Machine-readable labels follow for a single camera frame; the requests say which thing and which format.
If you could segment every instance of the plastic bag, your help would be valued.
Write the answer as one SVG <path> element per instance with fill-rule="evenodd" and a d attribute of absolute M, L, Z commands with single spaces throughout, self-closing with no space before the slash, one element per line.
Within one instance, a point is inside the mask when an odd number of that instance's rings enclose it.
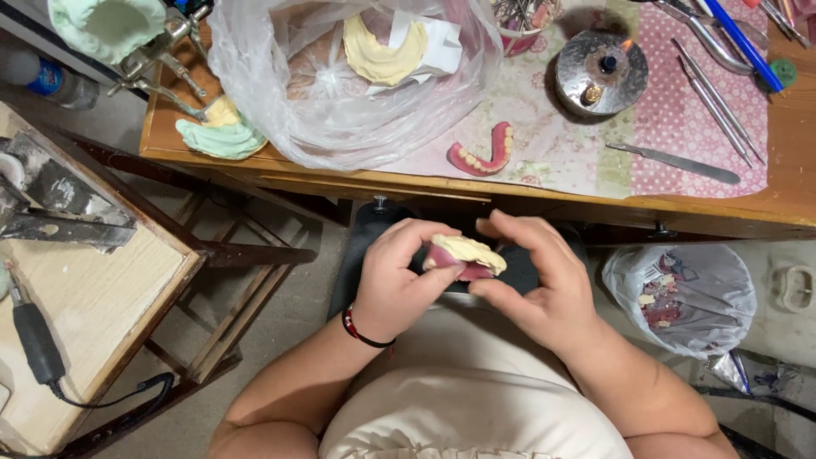
<path fill-rule="evenodd" d="M 671 289 L 654 289 L 664 280 Z M 603 281 L 649 341 L 697 359 L 735 348 L 756 312 L 751 275 L 723 244 L 622 248 L 604 265 Z M 666 311 L 650 309 L 661 303 Z M 661 313 L 669 324 L 650 326 L 645 314 Z"/>
<path fill-rule="evenodd" d="M 349 73 L 335 31 L 365 11 L 366 26 L 383 42 L 395 9 L 461 25 L 459 69 L 365 96 L 368 83 Z M 246 118 L 290 160 L 334 170 L 374 168 L 427 144 L 485 98 L 502 59 L 492 18 L 486 0 L 219 0 L 208 19 L 208 64 Z M 321 40 L 329 45 L 313 45 Z M 292 71 L 290 60 L 299 53 L 311 69 L 301 62 Z M 301 78 L 294 95 L 293 74 Z M 303 84 L 304 76 L 313 82 Z"/>

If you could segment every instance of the red bracelet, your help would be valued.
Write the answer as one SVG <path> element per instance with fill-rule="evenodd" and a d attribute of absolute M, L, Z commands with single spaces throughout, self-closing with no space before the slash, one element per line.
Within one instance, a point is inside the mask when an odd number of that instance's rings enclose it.
<path fill-rule="evenodd" d="M 394 345 L 395 342 L 397 342 L 397 338 L 394 338 L 394 339 L 391 340 L 391 342 L 388 342 L 388 343 L 378 343 L 377 341 L 372 341 L 372 340 L 366 338 L 365 336 L 361 335 L 360 333 L 357 333 L 357 328 L 354 327 L 354 323 L 352 322 L 352 308 L 353 307 L 354 307 L 354 304 L 351 304 L 351 305 L 348 306 L 348 308 L 346 308 L 343 311 L 343 328 L 346 329 L 346 332 L 348 332 L 349 335 L 354 336 L 358 340 L 366 343 L 367 345 L 369 345 L 371 347 L 375 347 L 377 349 L 383 349 L 383 348 L 389 347 L 391 345 Z"/>

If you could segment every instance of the white paper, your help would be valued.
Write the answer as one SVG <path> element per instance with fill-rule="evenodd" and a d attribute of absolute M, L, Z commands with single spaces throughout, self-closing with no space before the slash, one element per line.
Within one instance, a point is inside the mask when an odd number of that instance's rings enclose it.
<path fill-rule="evenodd" d="M 385 86 L 382 83 L 372 83 L 366 94 L 368 96 L 381 91 L 393 89 L 416 81 L 426 82 L 433 75 L 449 75 L 459 68 L 462 60 L 462 44 L 459 42 L 459 31 L 462 27 L 444 20 L 431 19 L 424 16 L 412 15 L 404 11 L 394 12 L 394 21 L 391 24 L 391 35 L 388 37 L 389 48 L 399 48 L 408 35 L 408 26 L 411 21 L 425 25 L 428 34 L 428 49 L 422 55 L 416 69 L 394 86 Z"/>

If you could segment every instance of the alcohol lamp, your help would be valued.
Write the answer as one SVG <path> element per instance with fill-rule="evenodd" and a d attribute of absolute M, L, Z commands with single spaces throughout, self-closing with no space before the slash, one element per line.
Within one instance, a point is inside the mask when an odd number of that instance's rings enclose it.
<path fill-rule="evenodd" d="M 616 114 L 646 89 L 649 66 L 641 47 L 604 29 L 584 30 L 561 49 L 556 62 L 558 99 L 578 116 Z"/>

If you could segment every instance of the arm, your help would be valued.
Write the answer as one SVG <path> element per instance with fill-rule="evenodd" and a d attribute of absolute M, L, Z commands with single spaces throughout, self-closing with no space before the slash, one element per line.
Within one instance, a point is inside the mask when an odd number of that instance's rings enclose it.
<path fill-rule="evenodd" d="M 418 276 L 411 257 L 434 234 L 459 231 L 405 219 L 369 247 L 353 321 L 365 337 L 389 342 L 408 329 L 454 282 L 461 267 Z M 210 459 L 313 459 L 317 435 L 343 404 L 344 392 L 382 349 L 350 336 L 341 317 L 273 360 L 250 381 L 210 442 Z"/>
<path fill-rule="evenodd" d="M 521 330 L 552 350 L 589 400 L 612 421 L 635 458 L 736 459 L 705 400 L 595 314 L 583 263 L 540 218 L 494 211 L 477 229 L 530 249 L 542 287 L 521 296 L 495 279 L 471 283 Z"/>

